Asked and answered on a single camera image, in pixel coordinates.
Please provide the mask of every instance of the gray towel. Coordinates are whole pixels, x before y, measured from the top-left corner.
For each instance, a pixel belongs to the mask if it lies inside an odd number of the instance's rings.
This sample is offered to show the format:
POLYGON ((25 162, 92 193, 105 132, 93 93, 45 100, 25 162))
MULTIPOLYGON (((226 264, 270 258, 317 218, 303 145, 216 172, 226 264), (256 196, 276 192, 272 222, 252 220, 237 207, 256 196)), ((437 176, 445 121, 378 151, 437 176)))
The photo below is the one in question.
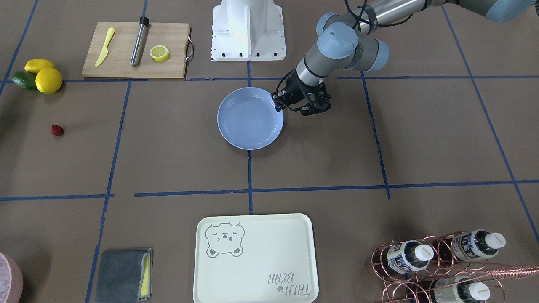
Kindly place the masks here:
MULTIPOLYGON (((94 302, 138 303, 144 276, 143 262, 145 256, 150 257, 151 268, 151 249, 103 252, 94 302)), ((149 296, 142 298, 142 300, 147 300, 148 298, 149 296)))

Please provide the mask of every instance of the bear drawing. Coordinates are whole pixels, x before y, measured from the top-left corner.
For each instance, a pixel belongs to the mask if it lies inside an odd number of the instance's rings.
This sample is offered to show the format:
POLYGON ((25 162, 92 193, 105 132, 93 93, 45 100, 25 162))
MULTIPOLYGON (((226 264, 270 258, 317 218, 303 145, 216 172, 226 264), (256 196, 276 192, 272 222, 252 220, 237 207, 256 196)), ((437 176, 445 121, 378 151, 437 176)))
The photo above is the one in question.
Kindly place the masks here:
POLYGON ((206 254, 210 258, 215 258, 220 253, 230 253, 234 257, 239 257, 243 253, 241 239, 245 234, 243 226, 232 223, 211 223, 206 229, 208 239, 208 249, 206 254))

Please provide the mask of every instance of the white bottle cap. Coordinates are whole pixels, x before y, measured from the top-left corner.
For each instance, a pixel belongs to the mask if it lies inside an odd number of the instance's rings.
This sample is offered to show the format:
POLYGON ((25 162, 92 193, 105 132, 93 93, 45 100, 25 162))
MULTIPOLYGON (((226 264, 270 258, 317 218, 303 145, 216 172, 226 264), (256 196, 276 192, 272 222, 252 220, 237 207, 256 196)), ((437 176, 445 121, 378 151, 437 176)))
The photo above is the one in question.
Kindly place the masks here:
POLYGON ((499 249, 505 246, 505 238, 501 233, 493 232, 485 236, 485 242, 488 246, 499 249))
POLYGON ((414 253, 416 254, 416 257, 421 261, 429 261, 434 258, 434 250, 432 247, 422 244, 416 247, 414 250, 414 253))
POLYGON ((470 295, 475 300, 484 301, 490 298, 490 289, 484 283, 471 283, 469 286, 470 295))

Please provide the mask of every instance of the lemon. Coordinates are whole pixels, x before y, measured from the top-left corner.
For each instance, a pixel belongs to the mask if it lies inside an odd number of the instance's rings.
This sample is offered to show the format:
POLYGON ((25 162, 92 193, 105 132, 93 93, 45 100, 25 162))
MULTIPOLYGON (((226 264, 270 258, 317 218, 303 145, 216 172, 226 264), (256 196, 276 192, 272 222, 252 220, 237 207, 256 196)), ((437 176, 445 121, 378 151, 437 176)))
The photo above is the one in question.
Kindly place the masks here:
POLYGON ((52 94, 62 86, 62 75, 56 68, 46 67, 37 73, 36 87, 44 94, 52 94))
POLYGON ((55 68, 54 64, 47 59, 32 59, 26 62, 24 70, 29 73, 37 74, 40 70, 46 67, 55 68))
POLYGON ((150 56, 157 62, 162 62, 170 58, 168 48, 163 45, 156 45, 151 48, 150 56))
POLYGON ((18 87, 24 88, 27 91, 35 91, 36 75, 27 72, 16 72, 11 78, 13 83, 18 87))

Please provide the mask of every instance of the cut lemon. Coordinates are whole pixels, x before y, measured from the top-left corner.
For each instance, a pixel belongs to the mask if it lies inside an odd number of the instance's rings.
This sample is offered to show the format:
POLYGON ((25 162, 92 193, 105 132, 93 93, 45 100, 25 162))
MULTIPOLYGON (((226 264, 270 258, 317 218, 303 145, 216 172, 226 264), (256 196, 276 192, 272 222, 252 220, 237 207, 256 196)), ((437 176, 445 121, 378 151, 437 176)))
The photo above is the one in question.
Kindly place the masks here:
POLYGON ((170 58, 168 48, 163 45, 156 45, 151 48, 150 56, 157 62, 162 62, 170 58))

